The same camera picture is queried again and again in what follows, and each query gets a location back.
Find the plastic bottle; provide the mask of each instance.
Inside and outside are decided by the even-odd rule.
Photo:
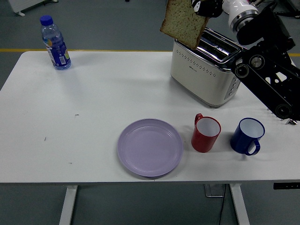
[[[71,59],[59,28],[49,15],[42,16],[40,22],[42,38],[55,69],[68,69],[71,66]]]

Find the purple plate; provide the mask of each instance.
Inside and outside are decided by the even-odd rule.
[[[130,171],[145,177],[170,172],[178,165],[182,154],[179,133],[162,120],[138,120],[126,127],[118,140],[120,161]]]

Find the red mug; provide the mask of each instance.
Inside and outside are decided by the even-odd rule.
[[[196,151],[208,152],[221,132],[220,123],[201,113],[195,117],[195,128],[192,136],[192,146]]]

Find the white toaster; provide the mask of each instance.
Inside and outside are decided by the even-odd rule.
[[[205,28],[195,50],[174,41],[171,76],[207,105],[221,106],[238,90],[240,81],[229,66],[243,49],[236,42]]]

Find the bread slice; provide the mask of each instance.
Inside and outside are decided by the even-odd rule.
[[[168,0],[160,31],[196,49],[208,19],[194,12],[191,0]]]

